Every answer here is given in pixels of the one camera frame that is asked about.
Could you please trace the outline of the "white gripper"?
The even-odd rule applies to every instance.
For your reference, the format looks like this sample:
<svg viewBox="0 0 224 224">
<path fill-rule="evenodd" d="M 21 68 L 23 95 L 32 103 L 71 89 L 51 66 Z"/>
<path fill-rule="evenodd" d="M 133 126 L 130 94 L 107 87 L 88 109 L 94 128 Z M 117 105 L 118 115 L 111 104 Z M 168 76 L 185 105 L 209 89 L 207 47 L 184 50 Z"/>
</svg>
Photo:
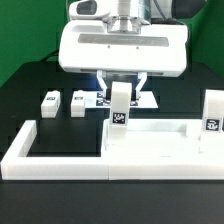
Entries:
<svg viewBox="0 0 224 224">
<path fill-rule="evenodd" d="M 183 73 L 187 39 L 187 26 L 165 22 L 152 0 L 78 0 L 69 6 L 58 61 L 67 72 L 97 72 L 105 101 L 110 101 L 106 72 L 139 72 L 139 100 L 147 74 Z"/>
</svg>

